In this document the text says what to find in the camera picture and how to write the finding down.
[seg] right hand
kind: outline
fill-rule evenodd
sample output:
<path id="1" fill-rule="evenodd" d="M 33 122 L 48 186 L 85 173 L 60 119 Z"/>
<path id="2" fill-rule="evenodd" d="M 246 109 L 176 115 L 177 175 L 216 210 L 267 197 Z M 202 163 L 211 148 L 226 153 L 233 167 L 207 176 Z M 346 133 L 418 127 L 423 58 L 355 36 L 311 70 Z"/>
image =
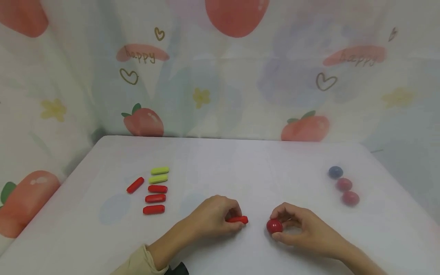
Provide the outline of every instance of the right hand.
<path id="1" fill-rule="evenodd" d="M 340 259 L 352 248 L 350 242 L 309 209 L 285 202 L 273 210 L 270 218 L 278 219 L 284 229 L 292 226 L 301 228 L 302 232 L 297 235 L 283 232 L 272 234 L 273 239 L 288 246 L 300 247 L 334 259 Z"/>

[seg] ball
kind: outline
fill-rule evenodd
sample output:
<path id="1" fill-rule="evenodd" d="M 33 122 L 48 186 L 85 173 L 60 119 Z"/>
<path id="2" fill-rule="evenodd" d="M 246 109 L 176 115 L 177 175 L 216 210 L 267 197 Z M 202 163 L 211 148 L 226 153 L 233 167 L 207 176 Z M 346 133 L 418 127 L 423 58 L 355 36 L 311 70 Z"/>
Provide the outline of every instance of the ball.
<path id="1" fill-rule="evenodd" d="M 340 178 L 337 180 L 336 188 L 341 191 L 348 191 L 353 187 L 353 183 L 351 180 L 346 178 Z"/>
<path id="2" fill-rule="evenodd" d="M 353 191 L 345 191 L 342 194 L 342 201 L 348 206 L 355 206 L 359 203 L 359 195 Z"/>
<path id="3" fill-rule="evenodd" d="M 342 168 L 339 166 L 332 166 L 329 169 L 329 176 L 332 179 L 339 179 L 344 174 L 344 171 L 342 171 Z"/>
<path id="4" fill-rule="evenodd" d="M 269 233 L 272 235 L 275 232 L 282 232 L 282 224 L 277 219 L 271 219 L 266 224 L 266 228 L 268 229 Z"/>

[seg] hand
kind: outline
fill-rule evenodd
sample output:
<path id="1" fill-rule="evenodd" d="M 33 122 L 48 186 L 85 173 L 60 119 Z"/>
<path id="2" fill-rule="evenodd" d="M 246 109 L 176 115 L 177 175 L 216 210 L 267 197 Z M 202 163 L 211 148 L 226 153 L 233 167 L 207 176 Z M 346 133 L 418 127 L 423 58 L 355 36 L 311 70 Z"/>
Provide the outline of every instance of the hand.
<path id="1" fill-rule="evenodd" d="M 284 229 L 292 226 L 302 229 L 297 235 L 282 232 L 272 234 L 273 239 L 288 246 L 297 246 L 335 259 L 340 259 L 352 248 L 351 243 L 309 209 L 285 202 L 273 210 L 270 218 L 278 219 Z"/>
<path id="2" fill-rule="evenodd" d="M 241 222 L 227 223 L 226 216 L 241 216 L 236 200 L 215 195 L 201 203 L 185 220 L 200 237 L 216 237 L 235 233 L 244 227 Z"/>

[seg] fabric backdrop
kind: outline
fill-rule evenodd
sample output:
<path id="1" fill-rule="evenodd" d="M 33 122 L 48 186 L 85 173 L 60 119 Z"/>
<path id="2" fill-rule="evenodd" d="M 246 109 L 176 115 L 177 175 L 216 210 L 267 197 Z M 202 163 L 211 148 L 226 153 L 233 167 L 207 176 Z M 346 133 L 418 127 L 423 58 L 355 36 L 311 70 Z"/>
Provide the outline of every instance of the fabric backdrop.
<path id="1" fill-rule="evenodd" d="M 440 223 L 436 0 L 1 0 L 0 254 L 103 135 L 361 142 Z"/>

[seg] left hand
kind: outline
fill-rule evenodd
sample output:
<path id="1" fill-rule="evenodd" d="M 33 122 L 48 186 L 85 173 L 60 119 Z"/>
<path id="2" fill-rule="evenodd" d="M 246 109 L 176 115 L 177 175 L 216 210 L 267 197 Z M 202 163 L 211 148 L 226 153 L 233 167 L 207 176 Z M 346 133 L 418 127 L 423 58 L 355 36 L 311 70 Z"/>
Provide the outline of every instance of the left hand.
<path id="1" fill-rule="evenodd" d="M 227 215 L 241 216 L 240 205 L 236 200 L 215 195 L 202 202 L 185 220 L 200 237 L 236 233 L 245 226 L 241 222 L 226 222 Z"/>

